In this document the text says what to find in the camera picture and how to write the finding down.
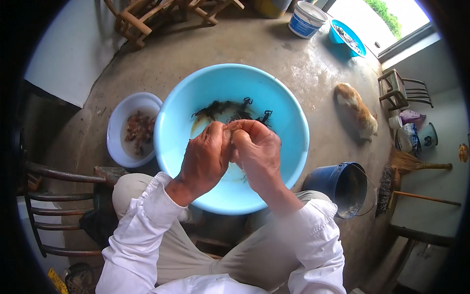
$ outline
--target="straw broom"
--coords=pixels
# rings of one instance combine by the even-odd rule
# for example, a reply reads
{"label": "straw broom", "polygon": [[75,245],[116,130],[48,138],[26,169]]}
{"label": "straw broom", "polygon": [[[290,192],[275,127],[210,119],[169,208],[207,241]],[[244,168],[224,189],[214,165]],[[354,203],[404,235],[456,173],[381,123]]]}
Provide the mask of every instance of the straw broom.
{"label": "straw broom", "polygon": [[390,157],[392,159],[391,165],[396,165],[398,167],[398,172],[403,175],[411,173],[415,170],[427,168],[447,170],[452,169],[451,163],[438,164],[422,162],[413,155],[400,151],[395,147],[392,147],[392,150],[390,151]]}

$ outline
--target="concrete floor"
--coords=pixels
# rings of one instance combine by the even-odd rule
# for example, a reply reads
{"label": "concrete floor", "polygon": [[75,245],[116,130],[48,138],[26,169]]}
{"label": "concrete floor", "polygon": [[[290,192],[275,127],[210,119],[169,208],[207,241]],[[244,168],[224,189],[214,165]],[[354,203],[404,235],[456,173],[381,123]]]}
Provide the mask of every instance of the concrete floor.
{"label": "concrete floor", "polygon": [[[379,62],[368,58],[345,57],[344,51],[328,39],[324,26],[311,40],[295,36],[287,27],[290,14],[277,20],[228,8],[217,15],[214,27],[184,29],[199,19],[155,32],[145,47],[133,52],[124,45],[96,81],[88,101],[74,111],[57,133],[51,136],[40,163],[64,171],[91,174],[93,166],[116,166],[106,147],[108,119],[119,102],[135,92],[151,92],[162,101],[189,74],[213,64],[241,63],[258,67],[282,81],[300,102],[310,128],[310,151],[302,175],[293,187],[300,190],[305,176],[314,168],[343,161],[359,162],[378,187],[384,164],[392,144],[388,113],[381,107],[377,77],[382,71]],[[335,109],[333,91],[338,82],[348,82],[361,94],[373,114],[378,114],[378,137],[370,142],[358,142],[356,135],[342,124]],[[158,171],[156,160],[138,170],[149,175]],[[91,191],[89,184],[51,181],[53,192]],[[375,203],[374,189],[369,184],[368,195],[360,211],[368,211]],[[364,216],[349,220],[336,219],[345,251],[344,286],[347,290],[359,286],[374,270],[383,256],[382,242],[388,226],[388,216],[374,218],[373,209]],[[63,217],[64,222],[78,218]],[[66,246],[93,246],[83,231],[65,233]],[[92,265],[101,258],[86,258]]]}

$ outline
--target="bucket handle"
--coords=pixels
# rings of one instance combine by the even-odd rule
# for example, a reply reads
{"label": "bucket handle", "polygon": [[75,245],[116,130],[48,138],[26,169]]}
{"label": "bucket handle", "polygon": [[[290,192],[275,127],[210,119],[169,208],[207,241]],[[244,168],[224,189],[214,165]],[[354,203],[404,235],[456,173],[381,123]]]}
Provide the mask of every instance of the bucket handle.
{"label": "bucket handle", "polygon": [[363,173],[363,174],[366,176],[366,178],[369,180],[369,182],[370,182],[370,183],[372,184],[372,186],[374,187],[374,193],[375,193],[375,195],[376,195],[376,203],[375,203],[366,213],[363,213],[363,214],[361,214],[361,215],[355,215],[355,216],[363,216],[363,215],[366,215],[366,214],[368,214],[368,213],[377,205],[377,187],[374,185],[374,183],[372,182],[372,180],[369,178],[369,176],[368,176],[362,169],[360,169],[359,167],[357,167],[356,165],[354,165],[354,164],[352,164],[352,163],[348,163],[348,162],[344,162],[344,163],[347,164],[347,165],[351,165],[351,166],[357,168],[358,170],[360,170],[360,172]]}

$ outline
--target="cat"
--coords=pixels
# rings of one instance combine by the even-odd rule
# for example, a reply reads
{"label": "cat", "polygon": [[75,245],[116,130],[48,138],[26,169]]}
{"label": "cat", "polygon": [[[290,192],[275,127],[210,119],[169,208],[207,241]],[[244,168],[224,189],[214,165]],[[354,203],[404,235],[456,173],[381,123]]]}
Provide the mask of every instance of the cat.
{"label": "cat", "polygon": [[377,136],[377,115],[370,114],[359,93],[348,83],[338,83],[335,92],[339,105],[343,105],[350,110],[351,117],[355,120],[359,129],[359,136],[372,141],[372,136]]}

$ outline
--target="white sleeve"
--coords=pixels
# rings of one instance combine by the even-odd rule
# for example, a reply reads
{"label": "white sleeve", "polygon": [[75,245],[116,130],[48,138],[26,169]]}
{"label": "white sleeve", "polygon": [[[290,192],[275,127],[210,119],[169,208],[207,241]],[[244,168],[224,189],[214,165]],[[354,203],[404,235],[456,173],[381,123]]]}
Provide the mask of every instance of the white sleeve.
{"label": "white sleeve", "polygon": [[96,293],[143,294],[155,288],[158,247],[163,233],[184,209],[165,192],[171,178],[158,173],[127,214],[102,251],[105,263]]}
{"label": "white sleeve", "polygon": [[289,277],[292,294],[346,294],[345,257],[333,219],[336,211],[335,204],[312,199],[302,209],[277,219],[280,237],[294,248],[302,263]]}

